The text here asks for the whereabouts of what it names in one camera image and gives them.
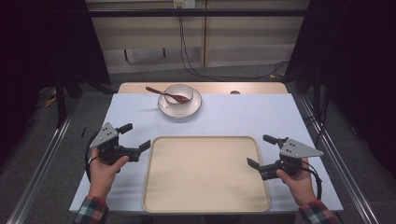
tray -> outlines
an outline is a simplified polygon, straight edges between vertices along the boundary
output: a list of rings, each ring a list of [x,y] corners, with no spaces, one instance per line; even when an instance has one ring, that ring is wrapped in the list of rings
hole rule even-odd
[[[256,213],[269,208],[248,136],[164,136],[153,141],[143,195],[150,213]]]

plaid shirt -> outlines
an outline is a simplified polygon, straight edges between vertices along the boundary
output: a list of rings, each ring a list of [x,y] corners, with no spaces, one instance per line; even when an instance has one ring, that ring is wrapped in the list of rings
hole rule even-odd
[[[78,210],[78,214],[73,221],[77,223],[105,223],[107,220],[108,208],[106,202],[92,196],[87,196]],[[304,204],[299,208],[299,212],[307,223],[311,224],[334,224],[338,223],[332,213],[320,201],[314,200]]]
[[[108,208],[104,200],[87,196],[79,208],[73,224],[105,223],[107,220],[107,212]]]
[[[307,223],[333,224],[338,223],[329,209],[320,200],[302,205],[299,212]]]

forearm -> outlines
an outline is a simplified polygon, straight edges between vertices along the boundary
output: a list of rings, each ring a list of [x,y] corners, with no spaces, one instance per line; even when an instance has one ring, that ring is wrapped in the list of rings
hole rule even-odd
[[[299,208],[302,218],[307,223],[324,224],[324,223],[338,223],[335,220],[329,209],[320,200],[314,200],[311,203],[306,203]]]
[[[105,223],[107,219],[106,202],[100,198],[87,196],[78,210],[73,224]]]

white table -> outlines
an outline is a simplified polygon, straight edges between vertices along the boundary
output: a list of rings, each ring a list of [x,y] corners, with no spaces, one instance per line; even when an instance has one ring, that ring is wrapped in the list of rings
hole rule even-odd
[[[137,147],[147,140],[169,135],[251,136],[260,148],[261,164],[270,164],[279,159],[278,146],[264,142],[264,134],[278,138],[290,137],[314,146],[290,94],[202,94],[202,97],[203,105],[194,116],[170,119],[158,109],[156,94],[115,94],[105,122],[110,122],[114,127],[132,122],[134,129],[120,136],[120,144],[125,147]],[[117,174],[107,197],[111,211],[147,213],[142,206],[142,197],[148,159],[149,150],[142,153],[140,162],[128,162]],[[321,159],[311,158],[309,162],[323,181],[322,201],[330,210],[343,210]],[[89,185],[84,175],[70,211],[77,212],[88,193]],[[288,187],[279,179],[268,180],[267,185],[271,206],[265,214],[295,213],[298,206]]]

wooden spoon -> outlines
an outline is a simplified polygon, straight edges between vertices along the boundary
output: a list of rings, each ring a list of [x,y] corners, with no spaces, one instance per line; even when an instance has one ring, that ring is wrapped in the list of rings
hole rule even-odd
[[[187,98],[185,96],[173,95],[173,94],[166,93],[164,91],[157,91],[155,89],[152,89],[151,87],[146,87],[146,90],[147,91],[152,91],[152,92],[155,92],[155,93],[158,93],[158,94],[170,96],[170,97],[174,98],[180,104],[186,104],[190,100],[189,98]]]

